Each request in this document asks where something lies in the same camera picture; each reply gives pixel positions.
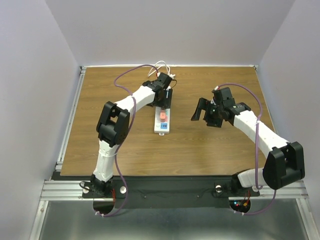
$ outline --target wire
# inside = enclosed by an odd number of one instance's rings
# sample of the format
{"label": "wire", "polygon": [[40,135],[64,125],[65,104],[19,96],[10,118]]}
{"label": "wire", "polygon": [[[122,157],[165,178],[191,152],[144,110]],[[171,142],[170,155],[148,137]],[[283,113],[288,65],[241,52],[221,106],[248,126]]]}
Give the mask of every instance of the wire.
{"label": "wire", "polygon": [[259,98],[247,87],[238,84],[238,83],[224,83],[218,86],[218,88],[222,87],[222,86],[227,86],[227,85],[232,85],[232,86],[237,86],[240,88],[243,88],[245,90],[247,90],[257,101],[257,103],[259,104],[259,108],[260,108],[260,113],[256,119],[256,125],[255,125],[255,172],[254,172],[254,178],[255,178],[255,187],[260,190],[263,187],[259,186],[258,184],[258,164],[259,164],[259,122],[260,122],[260,118],[262,116],[262,104],[259,100]]}
{"label": "wire", "polygon": [[154,64],[154,66],[156,67],[157,66],[157,64],[159,64],[159,63],[164,63],[164,65],[160,65],[156,70],[153,70],[153,72],[151,72],[152,71],[152,69],[153,68],[151,68],[150,69],[150,71],[148,72],[148,74],[147,74],[147,76],[148,77],[150,77],[152,74],[154,74],[155,72],[159,72],[158,70],[161,68],[161,67],[164,67],[165,66],[165,68],[166,68],[166,71],[167,71],[167,74],[169,75],[170,74],[170,67],[166,64],[166,62],[165,61],[163,61],[163,60],[160,60],[160,61],[157,61],[155,64]]}
{"label": "wire", "polygon": [[[232,86],[237,86],[237,87],[240,87],[240,88],[243,88],[245,90],[247,90],[254,98],[255,100],[257,101],[257,103],[259,104],[259,108],[260,108],[260,113],[256,119],[256,125],[255,125],[255,172],[254,172],[254,178],[255,178],[255,187],[260,190],[262,189],[263,187],[262,186],[259,186],[259,183],[258,183],[258,163],[259,163],[259,122],[260,122],[260,118],[262,116],[262,112],[263,112],[263,109],[262,109],[262,104],[259,100],[259,98],[247,87],[241,85],[241,84],[238,84],[238,83],[224,83],[224,84],[221,84],[218,86],[218,89],[222,86],[227,86],[227,85],[232,85]],[[264,213],[266,210],[268,210],[271,205],[274,203],[275,199],[276,199],[276,194],[277,194],[277,191],[274,190],[274,194],[273,194],[273,197],[272,197],[272,200],[271,202],[269,203],[268,206],[266,206],[265,208],[259,210],[259,211],[255,211],[255,212],[247,212],[247,213],[244,213],[244,212],[238,212],[238,211],[234,211],[234,213],[238,213],[238,214],[242,214],[242,215],[247,215],[247,216],[252,216],[252,215],[257,215],[257,214],[261,214],[261,213]]]}
{"label": "wire", "polygon": [[172,79],[172,81],[175,81],[175,85],[173,85],[173,87],[171,87],[171,89],[173,89],[178,83],[178,81],[176,79]]}
{"label": "wire", "polygon": [[82,189],[84,189],[84,190],[87,190],[87,191],[91,191],[90,190],[90,188],[89,187],[87,187],[87,186],[85,186],[85,181],[81,181],[80,183],[79,183],[79,186],[80,186],[80,188],[82,188]]}
{"label": "wire", "polygon": [[277,194],[277,190],[274,190],[274,194],[273,194],[272,200],[271,200],[271,202],[269,203],[269,205],[266,206],[265,208],[259,210],[259,211],[244,213],[244,212],[240,212],[240,211],[235,211],[235,210],[233,210],[233,212],[234,212],[235,214],[241,214],[241,215],[246,215],[246,216],[253,216],[253,215],[257,215],[257,214],[262,214],[262,213],[264,213],[265,211],[267,211],[267,210],[272,206],[272,204],[275,202],[276,194]]}
{"label": "wire", "polygon": [[[124,73],[122,73],[122,74],[120,74],[119,76],[117,76],[117,77],[115,78],[115,80],[113,81],[113,84],[114,84],[116,87],[121,88],[121,89],[127,91],[127,92],[131,95],[131,97],[132,97],[132,99],[133,99],[132,119],[131,119],[131,122],[130,122],[130,125],[129,125],[128,134],[129,134],[129,132],[130,132],[130,130],[131,130],[131,128],[132,128],[132,125],[133,125],[133,123],[134,123],[134,121],[135,121],[136,110],[137,110],[137,101],[136,101],[136,99],[133,97],[133,93],[132,93],[128,88],[126,88],[125,86],[121,86],[121,85],[117,84],[117,80],[118,80],[119,78],[121,78],[123,75],[125,75],[125,74],[127,74],[127,73],[129,73],[129,72],[131,72],[131,71],[133,71],[133,70],[142,68],[142,67],[151,67],[151,68],[154,68],[155,71],[158,73],[158,69],[157,69],[155,66],[150,65],[150,64],[143,64],[143,65],[140,65],[140,66],[136,66],[136,67],[134,67],[134,68],[132,68],[132,69],[129,69],[128,71],[125,71]],[[122,182],[123,182],[123,184],[124,184],[124,187],[125,187],[125,189],[126,189],[125,196],[124,196],[124,201],[123,201],[123,203],[121,204],[121,206],[120,206],[115,212],[113,212],[113,213],[110,213],[110,214],[101,214],[101,213],[98,212],[98,211],[95,213],[96,215],[100,215],[100,216],[102,216],[102,217],[104,217],[104,218],[115,216],[115,215],[126,205],[126,203],[127,203],[127,201],[128,201],[128,185],[127,185],[127,182],[126,182],[124,176],[122,175],[122,173],[121,173],[121,171],[120,171],[120,168],[119,168],[119,165],[118,165],[118,160],[117,160],[117,153],[118,153],[120,147],[122,146],[122,144],[123,144],[123,143],[121,143],[121,144],[116,148],[116,150],[115,150],[115,154],[114,154],[114,164],[115,164],[116,170],[118,171],[119,176],[120,176],[120,178],[121,178],[121,180],[122,180]]]}

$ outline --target metal bolt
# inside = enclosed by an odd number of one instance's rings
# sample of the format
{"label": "metal bolt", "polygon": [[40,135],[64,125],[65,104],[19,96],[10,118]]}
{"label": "metal bolt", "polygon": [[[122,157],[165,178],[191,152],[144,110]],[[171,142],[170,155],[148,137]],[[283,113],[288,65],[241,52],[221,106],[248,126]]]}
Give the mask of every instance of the metal bolt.
{"label": "metal bolt", "polygon": [[215,186],[215,191],[220,194],[222,193],[222,187],[220,185]]}
{"label": "metal bolt", "polygon": [[120,193],[125,194],[127,191],[125,186],[120,187]]}

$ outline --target wooden table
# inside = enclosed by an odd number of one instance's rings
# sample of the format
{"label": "wooden table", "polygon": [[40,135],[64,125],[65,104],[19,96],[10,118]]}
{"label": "wooden table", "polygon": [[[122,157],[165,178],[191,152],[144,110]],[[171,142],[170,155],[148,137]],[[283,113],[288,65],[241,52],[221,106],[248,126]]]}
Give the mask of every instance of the wooden table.
{"label": "wooden table", "polygon": [[[128,70],[123,67],[87,68],[62,165],[62,176],[90,176],[99,150],[96,125],[107,101],[116,102],[128,93],[113,85]],[[119,79],[120,85],[135,91],[146,81],[149,68],[140,68]],[[240,130],[224,122],[222,128],[190,121],[198,99],[211,99],[213,88],[222,83],[239,83],[262,101],[261,120],[272,122],[252,67],[173,67],[177,85],[173,88],[170,134],[154,133],[155,109],[143,107],[118,153],[119,168],[126,176],[230,175],[254,168],[255,145]],[[256,115],[256,100],[242,88],[231,86],[235,101],[244,102]],[[265,158],[260,152],[259,166]]]}

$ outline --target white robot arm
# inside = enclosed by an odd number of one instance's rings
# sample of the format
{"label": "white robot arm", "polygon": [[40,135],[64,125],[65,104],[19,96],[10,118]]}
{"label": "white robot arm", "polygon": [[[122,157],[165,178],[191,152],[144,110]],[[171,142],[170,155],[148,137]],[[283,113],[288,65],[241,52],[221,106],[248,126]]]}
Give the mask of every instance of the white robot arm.
{"label": "white robot arm", "polygon": [[[223,120],[244,132],[256,141],[257,117],[245,103],[236,103],[229,87],[212,91],[213,100],[200,98],[192,121],[200,118],[204,110],[204,120],[209,127],[221,128]],[[258,125],[258,148],[266,157],[264,168],[257,169],[259,186],[269,186],[277,190],[305,177],[303,147],[298,142],[290,143],[278,136],[262,122]],[[249,188],[256,185],[256,169],[236,173],[234,188]]]}
{"label": "white robot arm", "polygon": [[120,144],[124,142],[129,132],[130,116],[142,107],[149,105],[166,108],[169,104],[167,90],[172,78],[160,73],[154,81],[146,81],[132,95],[121,101],[108,101],[101,112],[96,131],[99,138],[99,152],[95,170],[90,182],[94,190],[99,193],[109,191],[109,180],[113,177],[115,154]]}

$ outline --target white wall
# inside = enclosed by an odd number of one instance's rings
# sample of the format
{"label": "white wall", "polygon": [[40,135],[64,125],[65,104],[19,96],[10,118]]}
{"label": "white wall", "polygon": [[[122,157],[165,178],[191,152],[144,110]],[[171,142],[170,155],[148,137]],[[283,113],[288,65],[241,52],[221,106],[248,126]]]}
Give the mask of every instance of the white wall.
{"label": "white wall", "polygon": [[304,147],[305,184],[320,228],[320,1],[296,0],[258,67],[275,128]]}
{"label": "white wall", "polygon": [[0,239],[28,239],[78,64],[44,0],[1,1]]}
{"label": "white wall", "polygon": [[294,0],[46,0],[80,65],[258,64]]}

